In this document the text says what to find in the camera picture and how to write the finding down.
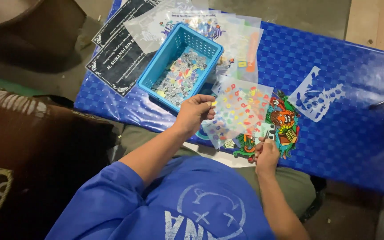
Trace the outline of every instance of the white stencil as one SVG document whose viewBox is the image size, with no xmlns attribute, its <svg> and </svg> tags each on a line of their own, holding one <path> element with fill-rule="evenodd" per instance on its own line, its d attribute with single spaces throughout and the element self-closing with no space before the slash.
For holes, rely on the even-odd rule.
<svg viewBox="0 0 384 240">
<path fill-rule="evenodd" d="M 312 74 L 317 77 L 320 70 L 320 68 L 314 66 L 305 80 L 288 97 L 288 101 L 297 110 L 316 123 L 328 112 L 332 102 L 346 96 L 346 93 L 342 90 L 343 84 L 337 84 L 335 88 L 329 90 L 312 90 Z"/>
</svg>

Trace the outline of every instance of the blue shirt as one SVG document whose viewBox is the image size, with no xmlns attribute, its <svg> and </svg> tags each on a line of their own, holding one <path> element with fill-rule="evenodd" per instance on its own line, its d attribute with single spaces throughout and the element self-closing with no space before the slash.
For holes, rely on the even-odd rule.
<svg viewBox="0 0 384 240">
<path fill-rule="evenodd" d="M 255 191 L 234 169 L 196 157 L 171 160 L 145 188 L 115 162 L 74 195 L 46 239 L 275 239 Z"/>
</svg>

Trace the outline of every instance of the brown cloth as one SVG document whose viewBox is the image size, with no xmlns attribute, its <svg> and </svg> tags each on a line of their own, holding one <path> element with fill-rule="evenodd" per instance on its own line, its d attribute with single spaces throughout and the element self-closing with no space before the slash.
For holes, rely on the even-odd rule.
<svg viewBox="0 0 384 240">
<path fill-rule="evenodd" d="M 12 173 L 0 239 L 45 238 L 76 190 L 108 165 L 113 127 L 0 89 L 0 168 Z"/>
</svg>

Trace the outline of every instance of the concrete floor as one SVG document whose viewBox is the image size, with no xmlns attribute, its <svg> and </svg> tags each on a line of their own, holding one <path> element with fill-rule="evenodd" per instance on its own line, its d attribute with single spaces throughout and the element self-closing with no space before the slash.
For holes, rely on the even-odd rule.
<svg viewBox="0 0 384 240">
<path fill-rule="evenodd" d="M 90 18 L 106 19 L 112 0 L 76 0 Z M 343 39 L 350 0 L 210 0 L 210 7 L 237 15 Z M 0 79 L 75 100 L 94 45 L 78 51 L 82 63 L 69 71 L 42 74 L 0 63 Z M 229 162 L 219 154 L 220 161 Z M 374 239 L 380 196 L 344 184 L 329 182 L 323 207 L 305 227 L 312 239 Z"/>
</svg>

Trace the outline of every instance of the blue checkered tablecloth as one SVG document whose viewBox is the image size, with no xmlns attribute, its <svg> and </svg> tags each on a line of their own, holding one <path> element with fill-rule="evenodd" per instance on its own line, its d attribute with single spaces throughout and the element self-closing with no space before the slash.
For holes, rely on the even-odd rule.
<svg viewBox="0 0 384 240">
<path fill-rule="evenodd" d="M 109 17 L 120 4 L 115 0 Z M 299 118 L 296 149 L 280 165 L 384 194 L 384 106 L 368 110 L 369 105 L 384 100 L 384 52 L 266 22 L 261 28 L 264 33 L 257 51 L 260 84 L 289 95 L 317 66 L 321 71 L 313 80 L 314 88 L 343 84 L 346 92 L 318 123 Z M 122 98 L 90 72 L 75 108 L 155 132 L 175 120 L 137 86 Z M 189 141 L 212 146 L 198 136 Z"/>
</svg>

